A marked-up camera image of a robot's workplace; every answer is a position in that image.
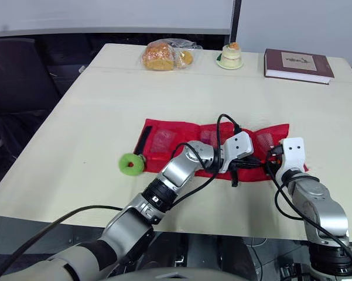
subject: black cable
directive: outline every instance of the black cable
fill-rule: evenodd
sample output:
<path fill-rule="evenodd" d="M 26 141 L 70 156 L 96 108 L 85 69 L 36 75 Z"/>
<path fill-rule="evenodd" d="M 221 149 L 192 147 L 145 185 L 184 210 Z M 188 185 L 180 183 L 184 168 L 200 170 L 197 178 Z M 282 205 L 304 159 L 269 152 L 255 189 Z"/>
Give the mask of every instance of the black cable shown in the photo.
<path fill-rule="evenodd" d="M 309 176 L 309 175 L 304 175 L 304 176 L 298 176 L 298 177 L 293 177 L 291 179 L 289 179 L 287 182 L 283 183 L 281 185 L 281 189 L 283 189 L 285 186 L 287 186 L 289 183 L 291 183 L 292 181 L 298 180 L 298 179 L 312 179 L 312 180 L 316 180 L 316 181 L 320 181 L 317 177 L 313 177 L 313 176 Z M 277 189 L 276 194 L 275 194 L 275 205 L 277 210 L 284 216 L 287 218 L 290 218 L 291 220 L 296 220 L 296 221 L 303 221 L 303 218 L 299 218 L 299 217 L 293 217 L 292 215 L 288 215 L 286 212 L 284 212 L 278 203 L 278 197 L 279 197 L 280 191 Z"/>
<path fill-rule="evenodd" d="M 187 142 L 182 142 L 182 143 L 179 143 L 176 148 L 174 149 L 174 151 L 172 152 L 172 155 L 171 155 L 171 159 L 173 159 L 173 157 L 175 156 L 175 153 L 176 151 L 178 150 L 178 148 L 180 146 L 187 146 L 198 158 L 198 161 L 200 162 L 201 166 L 203 167 L 203 170 L 207 170 L 207 167 L 206 167 L 206 164 L 204 164 L 202 158 L 199 156 L 199 153 L 196 152 L 196 150 L 194 149 L 194 147 L 192 147 L 190 144 L 188 144 Z"/>
<path fill-rule="evenodd" d="M 262 279 L 263 279 L 263 264 L 262 264 L 262 262 L 261 262 L 261 260 L 260 260 L 260 258 L 258 256 L 255 248 L 253 247 L 253 244 L 254 244 L 254 237 L 252 237 L 252 240 L 251 240 L 251 249 L 254 251 L 254 254 L 257 257 L 257 260 L 258 260 L 258 262 L 260 264 L 260 281 L 262 281 Z"/>
<path fill-rule="evenodd" d="M 254 168 L 262 167 L 264 165 L 259 159 L 255 159 L 254 156 L 253 158 L 255 159 L 255 161 L 249 159 L 249 157 L 250 156 L 247 156 L 245 160 L 234 159 L 232 160 L 231 165 L 242 169 L 254 169 Z"/>
<path fill-rule="evenodd" d="M 179 204 L 181 201 L 185 200 L 186 198 L 188 198 L 189 196 L 193 195 L 194 193 L 197 193 L 198 191 L 204 189 L 206 186 L 208 186 L 211 181 L 213 181 L 217 175 L 218 175 L 218 171 L 220 170 L 220 163 L 221 163 L 221 139 L 220 139 L 220 122 L 221 119 L 225 117 L 227 118 L 229 121 L 231 121 L 234 125 L 234 128 L 239 128 L 239 125 L 235 122 L 235 120 L 233 120 L 232 117 L 230 117 L 227 114 L 220 114 L 220 116 L 217 118 L 217 122 L 216 122 L 216 140 L 217 140 L 217 166 L 216 166 L 216 170 L 213 173 L 213 175 L 205 182 L 203 183 L 201 186 L 199 186 L 198 188 L 190 191 L 189 193 L 186 193 L 184 196 L 182 196 L 181 198 L 179 198 L 178 200 L 176 200 L 175 202 L 173 202 L 173 204 L 170 206 L 170 208 L 173 208 L 175 205 Z"/>
<path fill-rule="evenodd" d="M 121 211 L 122 208 L 118 207 L 113 207 L 113 206 L 106 206 L 106 205 L 90 205 L 90 206 L 85 206 L 81 207 L 78 209 L 75 209 L 74 211 L 71 211 L 67 213 L 66 215 L 62 216 L 61 218 L 58 218 L 54 222 L 50 223 L 46 227 L 44 227 L 42 230 L 40 230 L 37 234 L 35 234 L 33 237 L 31 237 L 29 240 L 27 240 L 22 246 L 20 246 L 13 254 L 11 254 L 5 262 L 0 265 L 0 277 L 6 272 L 6 270 L 14 263 L 18 257 L 20 257 L 27 249 L 29 249 L 35 242 L 37 242 L 41 237 L 43 237 L 45 234 L 47 234 L 50 230 L 55 228 L 57 225 L 59 225 L 61 222 L 64 220 L 70 218 L 71 216 L 85 210 L 89 209 L 110 209 L 110 210 L 116 210 L 116 211 Z"/>
<path fill-rule="evenodd" d="M 314 222 L 313 220 L 311 220 L 309 217 L 305 216 L 304 214 L 302 214 L 302 212 L 293 205 L 293 203 L 290 201 L 290 199 L 288 198 L 288 196 L 286 196 L 286 194 L 283 192 L 282 187 L 278 184 L 278 182 L 276 181 L 276 178 L 269 166 L 269 162 L 266 162 L 266 169 L 267 172 L 269 173 L 273 183 L 276 185 L 277 189 L 279 190 L 279 192 L 281 193 L 281 195 L 284 197 L 285 201 L 287 202 L 287 204 L 294 210 L 294 212 L 297 213 L 297 215 L 299 215 L 301 218 L 303 218 L 303 220 L 305 220 L 306 222 L 308 222 L 310 225 L 312 225 L 313 227 L 315 227 L 317 230 L 321 231 L 322 233 L 324 233 L 325 235 L 327 235 L 330 239 L 332 239 L 334 242 L 336 242 L 337 244 L 339 244 L 341 246 L 341 248 L 344 249 L 346 255 L 350 258 L 351 262 L 352 262 L 352 254 L 350 252 L 350 249 L 348 248 L 348 246 L 346 246 L 345 244 L 342 243 L 341 240 L 339 240 L 336 236 L 334 236 L 332 233 L 330 233 L 328 230 L 324 229 L 321 225 L 317 224 L 316 222 Z"/>

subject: book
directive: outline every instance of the book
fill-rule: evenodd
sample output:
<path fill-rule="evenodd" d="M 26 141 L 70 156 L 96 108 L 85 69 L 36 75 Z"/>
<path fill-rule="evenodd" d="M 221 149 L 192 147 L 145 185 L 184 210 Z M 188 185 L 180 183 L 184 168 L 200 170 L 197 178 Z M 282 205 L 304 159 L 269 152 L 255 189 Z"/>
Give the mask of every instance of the book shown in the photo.
<path fill-rule="evenodd" d="M 334 78 L 326 56 L 275 49 L 265 51 L 264 76 L 321 84 Z"/>

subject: small cake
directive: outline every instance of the small cake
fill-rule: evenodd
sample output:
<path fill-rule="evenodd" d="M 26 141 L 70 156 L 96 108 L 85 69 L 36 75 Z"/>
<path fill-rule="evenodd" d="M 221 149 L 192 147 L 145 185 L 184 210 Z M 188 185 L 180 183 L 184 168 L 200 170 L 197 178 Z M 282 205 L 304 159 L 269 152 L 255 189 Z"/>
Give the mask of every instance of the small cake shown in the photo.
<path fill-rule="evenodd" d="M 239 67 L 242 64 L 241 49 L 236 42 L 223 47 L 220 63 L 229 68 Z"/>
<path fill-rule="evenodd" d="M 177 59 L 177 67 L 184 68 L 193 62 L 193 55 L 189 51 L 182 51 Z"/>

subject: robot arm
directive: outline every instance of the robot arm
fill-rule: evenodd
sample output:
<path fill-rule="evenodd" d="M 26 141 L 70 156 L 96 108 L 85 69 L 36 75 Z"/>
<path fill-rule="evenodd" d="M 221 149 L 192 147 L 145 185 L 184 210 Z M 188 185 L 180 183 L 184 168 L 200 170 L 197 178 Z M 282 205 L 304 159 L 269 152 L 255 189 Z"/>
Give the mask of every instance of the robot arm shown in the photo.
<path fill-rule="evenodd" d="M 302 138 L 284 139 L 274 149 L 281 154 L 276 181 L 286 184 L 293 205 L 348 246 L 348 222 L 342 206 L 335 202 L 328 189 L 314 179 L 297 177 L 305 173 L 305 147 Z M 305 231 L 309 243 L 310 274 L 316 280 L 352 280 L 352 262 L 343 248 L 308 222 Z"/>
<path fill-rule="evenodd" d="M 199 141 L 188 144 L 198 153 L 206 168 L 220 173 L 228 171 L 234 159 L 242 159 L 254 152 L 246 132 L 239 132 L 220 147 L 221 163 L 218 163 L 217 150 L 212 146 Z M 46 261 L 5 275 L 0 281 L 93 281 L 106 278 L 119 263 L 130 264 L 146 251 L 154 237 L 152 225 L 161 221 L 182 187 L 200 169 L 199 159 L 185 146 L 182 153 L 108 223 L 97 241 L 72 246 Z"/>

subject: red bag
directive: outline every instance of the red bag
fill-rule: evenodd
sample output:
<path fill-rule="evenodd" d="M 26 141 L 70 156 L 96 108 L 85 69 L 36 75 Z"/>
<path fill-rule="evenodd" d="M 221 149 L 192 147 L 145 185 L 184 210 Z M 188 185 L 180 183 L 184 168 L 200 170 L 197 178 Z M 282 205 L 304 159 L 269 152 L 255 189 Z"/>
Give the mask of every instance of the red bag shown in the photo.
<path fill-rule="evenodd" d="M 220 124 L 221 144 L 233 136 L 234 126 L 231 122 Z M 270 146 L 277 145 L 281 139 L 287 137 L 289 124 L 282 124 L 258 130 L 256 132 L 242 129 L 247 132 L 254 146 L 254 156 L 265 161 Z M 196 125 L 187 122 L 169 122 L 146 119 L 141 137 L 134 153 L 142 154 L 146 159 L 145 171 L 158 173 L 170 160 L 173 150 L 181 142 L 201 141 L 217 147 L 216 124 Z M 269 180 L 263 168 L 240 169 L 239 181 L 262 181 Z M 211 174 L 203 170 L 196 172 L 196 176 L 211 177 Z M 231 180 L 230 173 L 218 174 L 218 179 Z"/>

